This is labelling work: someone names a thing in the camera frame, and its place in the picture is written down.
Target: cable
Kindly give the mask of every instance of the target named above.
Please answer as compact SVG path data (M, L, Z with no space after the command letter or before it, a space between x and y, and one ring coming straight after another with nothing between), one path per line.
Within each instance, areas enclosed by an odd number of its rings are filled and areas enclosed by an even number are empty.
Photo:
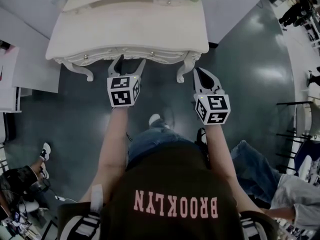
M66 200L70 200L70 201L73 201L75 203L78 203L77 201L73 200L72 198L65 198L65 197L62 197L62 196L58 196L57 193L51 188L50 181L47 178L45 178L44 180L46 180L49 183L49 185L47 185L44 181L42 181L43 184L48 188L48 190L53 192L55 199L57 199L57 200L59 200L61 202L65 202Z
M7 189L7 188L1 188L0 190L1 190L1 191L10 191L11 193L17 195L17 196L20 198L20 200L21 200L21 198L22 198L22 202L23 202L23 205L24 205L24 212L22 212L22 214L25 213L26 221L30 224L30 222L29 222L29 220L28 220L27 207L26 207L26 203L25 203L25 200L24 200L23 196L22 196L21 194L18 194L18 193L16 193L16 192L13 192L12 190Z

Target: black t-shirt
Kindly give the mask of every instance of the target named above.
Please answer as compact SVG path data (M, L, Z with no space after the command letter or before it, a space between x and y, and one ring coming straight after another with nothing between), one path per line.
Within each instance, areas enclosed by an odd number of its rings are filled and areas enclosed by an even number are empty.
M100 213L100 239L244 239L263 231L277 239L277 223L259 212L237 212L227 182L205 166L189 144L162 146L128 170ZM89 203L59 208L59 236Z

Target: sneaker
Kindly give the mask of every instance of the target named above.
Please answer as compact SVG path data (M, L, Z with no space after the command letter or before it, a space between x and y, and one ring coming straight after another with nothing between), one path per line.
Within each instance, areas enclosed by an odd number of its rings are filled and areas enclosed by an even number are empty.
M149 126L151 126L155 121L161 119L159 114L153 114L149 119Z
M43 159L43 161L47 161L49 159L49 155L51 153L51 147L48 143L43 144L42 152L40 154L40 157Z
M49 179L49 173L46 170L46 165L44 162L40 166L40 174L42 175L43 179Z

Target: chair leg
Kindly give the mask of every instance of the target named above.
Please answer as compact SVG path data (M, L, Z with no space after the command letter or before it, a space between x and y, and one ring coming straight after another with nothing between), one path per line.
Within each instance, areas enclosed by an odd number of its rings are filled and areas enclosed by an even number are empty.
M310 103L312 103L312 101L299 101L299 102L277 103L276 105L287 105L287 106L291 106L291 105L310 104Z
M286 150L287 152L289 152L289 153L291 153L291 154L294 154L294 155L296 155L297 153L295 153L295 152L292 152L292 151L290 151L290 150Z
M286 173L287 173L285 170L282 170L281 168L277 168L277 171L278 171L280 174L286 174Z
M294 157L293 156L290 156L290 155L286 155L286 154L279 154L279 153L276 153L276 155L277 156L279 156L279 157L283 157L283 158L289 158L289 159L294 159Z
M286 168L286 169L290 169L290 170L293 170L293 171L296 172L296 169L288 167L288 166L285 166L285 165L282 165L282 164L277 165L276 168L277 168L277 170L278 170L278 168Z
M292 136L292 135L286 135L286 134L276 134L277 136L283 136L283 137L289 137L289 138L300 138L300 139L305 139L305 140L309 140L309 137L304 137L304 136Z
M292 141L292 142L301 143L301 144L303 143L302 141L294 140L291 138L287 138L287 141Z
M305 135L305 134L302 134L301 136L304 136L304 137L307 137L308 140L310 140L312 137L310 135Z

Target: carved table leg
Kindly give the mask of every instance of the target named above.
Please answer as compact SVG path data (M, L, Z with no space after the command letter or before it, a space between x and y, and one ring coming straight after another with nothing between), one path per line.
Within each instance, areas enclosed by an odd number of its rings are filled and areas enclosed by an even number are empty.
M190 72L194 69L195 63L197 60L200 59L201 54L194 51L189 51L186 55L183 65L179 68L177 74L176 74L176 81L180 84L185 82L185 79L183 77L184 74Z
M94 80L94 74L89 69L87 69L83 66L78 66L78 65L72 64L71 62L68 62L68 61L64 61L63 64L65 65L65 67L68 70L70 70L74 73L87 75L86 80L88 82L92 82Z

